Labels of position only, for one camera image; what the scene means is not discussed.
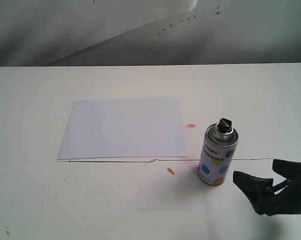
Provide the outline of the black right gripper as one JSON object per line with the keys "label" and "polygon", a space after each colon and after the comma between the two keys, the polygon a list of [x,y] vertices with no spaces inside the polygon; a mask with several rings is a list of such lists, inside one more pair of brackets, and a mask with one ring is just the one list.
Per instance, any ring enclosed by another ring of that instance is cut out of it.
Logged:
{"label": "black right gripper", "polygon": [[301,162],[274,159],[272,170],[287,180],[273,186],[272,178],[234,171],[233,183],[259,215],[301,215]]}

